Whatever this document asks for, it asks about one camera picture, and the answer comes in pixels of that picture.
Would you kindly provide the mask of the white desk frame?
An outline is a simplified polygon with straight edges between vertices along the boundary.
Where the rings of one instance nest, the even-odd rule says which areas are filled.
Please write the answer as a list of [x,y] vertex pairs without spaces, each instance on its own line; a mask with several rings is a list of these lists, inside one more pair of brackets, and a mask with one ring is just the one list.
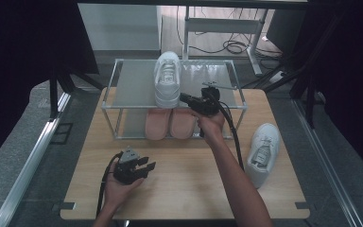
[[268,15],[265,9],[258,19],[211,19],[195,18],[190,16],[190,8],[185,8],[184,15],[184,34],[182,45],[182,58],[189,58],[189,33],[190,32],[210,32],[210,33],[233,33],[252,35],[253,39],[247,44],[247,54],[251,61],[251,66],[256,77],[262,77],[263,72],[259,61],[255,57],[255,50],[261,37],[261,33]]

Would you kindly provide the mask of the white power strip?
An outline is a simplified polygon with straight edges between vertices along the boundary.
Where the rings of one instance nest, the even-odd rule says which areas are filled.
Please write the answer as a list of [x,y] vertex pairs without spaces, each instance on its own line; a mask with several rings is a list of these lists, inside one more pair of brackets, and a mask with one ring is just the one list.
[[277,72],[274,76],[272,76],[270,79],[269,79],[269,82],[270,83],[275,83],[279,80],[281,80],[283,77],[285,76],[285,72],[283,71],[279,71]]

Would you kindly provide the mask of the metal shoe rack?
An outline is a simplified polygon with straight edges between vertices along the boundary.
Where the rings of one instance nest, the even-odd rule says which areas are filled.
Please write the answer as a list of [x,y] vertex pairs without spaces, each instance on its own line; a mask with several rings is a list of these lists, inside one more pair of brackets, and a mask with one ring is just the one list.
[[[143,139],[146,115],[156,106],[155,60],[117,60],[101,109],[115,139]],[[233,113],[239,127],[248,109],[232,61],[186,60],[181,63],[181,91],[200,96],[204,87],[216,87],[220,101]]]

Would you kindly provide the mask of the dark curtain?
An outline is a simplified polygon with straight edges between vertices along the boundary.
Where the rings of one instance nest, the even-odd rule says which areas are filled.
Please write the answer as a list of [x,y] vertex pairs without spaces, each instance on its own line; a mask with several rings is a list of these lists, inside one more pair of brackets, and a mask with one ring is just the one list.
[[78,0],[0,0],[0,148],[31,89],[60,70],[98,72]]
[[335,13],[343,17],[314,66],[316,89],[326,98],[325,111],[363,159],[363,0],[310,0],[335,8],[307,9],[299,42],[323,31]]

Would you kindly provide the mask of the aluminium rail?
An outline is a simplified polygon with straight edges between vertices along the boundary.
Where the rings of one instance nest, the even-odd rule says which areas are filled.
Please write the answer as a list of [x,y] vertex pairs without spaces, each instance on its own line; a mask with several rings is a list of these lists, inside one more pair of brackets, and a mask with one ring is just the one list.
[[326,153],[326,150],[323,144],[321,143],[316,131],[310,126],[310,124],[305,119],[303,106],[296,99],[293,99],[291,103],[295,110],[296,115],[299,117],[299,120],[302,124],[305,134],[309,139],[311,147],[319,159],[320,166],[337,198],[337,201],[349,225],[351,227],[363,227],[363,221],[361,217],[358,215],[357,209],[353,203],[351,196],[349,195],[343,183],[341,182],[340,178],[338,177],[336,170],[333,167],[333,164],[330,161]]
[[35,171],[37,170],[40,161],[42,160],[45,151],[54,135],[58,125],[63,116],[71,95],[63,93],[60,99],[56,102],[57,116],[53,119],[49,119],[34,146],[30,152],[25,165],[20,171],[16,181],[9,191],[5,201],[0,208],[0,227],[8,227],[11,219],[13,218],[16,209],[18,208],[21,199],[23,198],[27,187],[29,186]]

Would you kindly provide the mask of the black computer case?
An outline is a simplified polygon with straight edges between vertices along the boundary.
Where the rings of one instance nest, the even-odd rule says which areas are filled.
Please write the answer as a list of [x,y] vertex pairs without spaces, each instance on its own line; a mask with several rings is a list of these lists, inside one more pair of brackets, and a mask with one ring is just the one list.
[[301,13],[297,10],[276,9],[273,13],[267,38],[282,51],[284,56],[293,52],[302,19]]

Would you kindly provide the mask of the person's right hand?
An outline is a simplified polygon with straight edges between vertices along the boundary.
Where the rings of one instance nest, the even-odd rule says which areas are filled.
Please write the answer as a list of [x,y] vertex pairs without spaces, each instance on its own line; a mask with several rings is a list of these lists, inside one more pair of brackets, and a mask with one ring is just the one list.
[[195,111],[191,115],[198,119],[198,126],[204,132],[206,142],[213,142],[222,137],[223,125],[225,118],[222,113],[217,113],[212,116],[205,116]]

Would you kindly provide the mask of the black metal stand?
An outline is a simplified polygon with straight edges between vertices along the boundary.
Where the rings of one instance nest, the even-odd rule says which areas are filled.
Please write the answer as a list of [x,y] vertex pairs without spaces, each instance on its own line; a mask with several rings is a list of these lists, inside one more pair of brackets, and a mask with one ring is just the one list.
[[300,68],[289,72],[280,80],[267,86],[265,86],[265,83],[270,80],[270,75],[263,76],[254,82],[256,87],[268,93],[289,83],[291,80],[295,80],[289,94],[293,99],[298,99],[303,96],[303,93],[306,93],[304,119],[310,126],[313,126],[313,109],[315,105],[315,65],[341,18],[341,15],[332,13],[330,20],[322,24],[321,28],[314,33],[304,48],[287,59],[289,61],[291,58],[299,56],[305,49],[309,50],[310,53]]
[[49,77],[49,101],[50,101],[50,117],[49,120],[53,121],[59,116],[59,99],[58,99],[58,85],[66,94],[71,94],[76,85],[72,81],[71,76],[75,75],[77,78],[84,80],[91,84],[98,90],[102,90],[104,86],[98,81],[92,79],[87,74],[71,68],[69,66],[55,67]]

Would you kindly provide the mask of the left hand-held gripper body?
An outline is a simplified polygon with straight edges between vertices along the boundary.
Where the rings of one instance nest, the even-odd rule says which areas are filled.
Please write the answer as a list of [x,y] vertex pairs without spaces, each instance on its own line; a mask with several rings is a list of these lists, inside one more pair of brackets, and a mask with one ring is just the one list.
[[140,155],[132,148],[126,148],[118,154],[113,176],[121,184],[132,184],[144,177],[142,170],[138,169],[142,164]]

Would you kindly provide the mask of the grey cabinet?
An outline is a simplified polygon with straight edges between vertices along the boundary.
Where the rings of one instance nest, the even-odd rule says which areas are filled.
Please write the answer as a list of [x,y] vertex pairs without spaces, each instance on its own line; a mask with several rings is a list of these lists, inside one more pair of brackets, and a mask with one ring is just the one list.
[[161,9],[157,6],[78,4],[94,51],[159,51]]

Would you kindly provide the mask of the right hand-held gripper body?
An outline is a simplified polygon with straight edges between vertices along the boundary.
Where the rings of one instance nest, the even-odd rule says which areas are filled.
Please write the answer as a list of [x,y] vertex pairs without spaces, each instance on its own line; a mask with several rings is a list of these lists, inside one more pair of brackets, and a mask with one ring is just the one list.
[[217,85],[215,82],[204,82],[204,87],[200,89],[201,97],[194,97],[194,110],[199,114],[214,115],[221,108],[229,108],[220,100],[220,89],[225,89],[225,86]]

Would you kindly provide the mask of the white sneaker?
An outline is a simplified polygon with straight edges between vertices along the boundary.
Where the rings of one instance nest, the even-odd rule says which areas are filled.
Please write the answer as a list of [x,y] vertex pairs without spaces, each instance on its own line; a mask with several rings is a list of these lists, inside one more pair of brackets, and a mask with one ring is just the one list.
[[272,171],[279,154],[280,142],[278,129],[270,123],[259,126],[255,131],[246,164],[246,173],[255,188],[260,188]]
[[173,109],[179,104],[182,65],[178,55],[164,52],[154,68],[154,89],[156,105],[163,109]]

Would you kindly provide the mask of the pink slipper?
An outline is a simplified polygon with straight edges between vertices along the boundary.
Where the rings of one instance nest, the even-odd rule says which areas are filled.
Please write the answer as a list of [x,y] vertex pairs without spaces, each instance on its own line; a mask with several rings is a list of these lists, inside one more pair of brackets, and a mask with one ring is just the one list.
[[146,117],[145,136],[149,140],[162,140],[166,137],[170,109],[149,109]]
[[188,139],[192,136],[196,118],[188,109],[175,109],[170,122],[170,134],[177,139]]

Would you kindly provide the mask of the person's left hand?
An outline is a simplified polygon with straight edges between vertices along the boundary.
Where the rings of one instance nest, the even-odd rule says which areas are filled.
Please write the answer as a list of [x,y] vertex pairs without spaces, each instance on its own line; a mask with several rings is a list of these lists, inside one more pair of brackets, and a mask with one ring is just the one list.
[[112,212],[115,212],[127,200],[131,192],[144,181],[144,178],[141,178],[132,184],[118,182],[112,174],[116,164],[116,161],[111,164],[104,190],[103,210],[111,210]]

